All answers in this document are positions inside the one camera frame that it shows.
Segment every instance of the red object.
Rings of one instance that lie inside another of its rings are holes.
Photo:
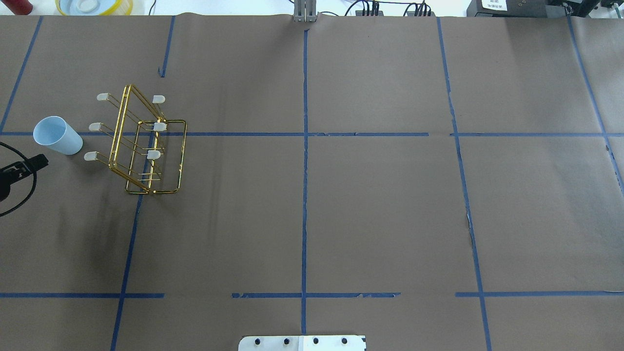
[[[32,4],[28,0],[2,0],[2,3],[14,14],[29,14],[32,12]]]

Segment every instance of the white metal bracket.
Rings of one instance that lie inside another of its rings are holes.
[[[316,22],[316,0],[294,0],[295,22]]]
[[[366,351],[363,335],[290,335],[244,337],[238,351]]]

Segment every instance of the light blue cup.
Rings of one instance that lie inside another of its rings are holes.
[[[50,116],[39,121],[32,137],[37,144],[65,155],[73,155],[82,148],[82,138],[59,116]]]

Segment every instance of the cup rim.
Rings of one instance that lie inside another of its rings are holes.
[[[57,119],[58,118],[61,121],[63,121],[65,129],[63,130],[63,134],[58,139],[56,139],[54,142],[51,142],[49,144],[42,144],[41,142],[39,142],[39,140],[37,140],[36,131],[37,131],[37,128],[40,128],[41,123],[43,123],[44,121],[46,121],[46,120],[48,120],[50,118],[53,118],[53,119]],[[37,144],[39,144],[41,146],[50,146],[50,145],[56,144],[57,142],[59,142],[59,140],[63,139],[63,137],[65,136],[66,133],[67,133],[67,122],[62,117],[60,117],[60,116],[47,116],[46,118],[43,118],[41,121],[39,121],[35,125],[35,128],[32,130],[32,138],[35,139],[35,142],[37,142]]]

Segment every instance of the white label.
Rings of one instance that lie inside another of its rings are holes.
[[[507,10],[507,0],[481,0],[481,5],[486,9],[495,11]]]

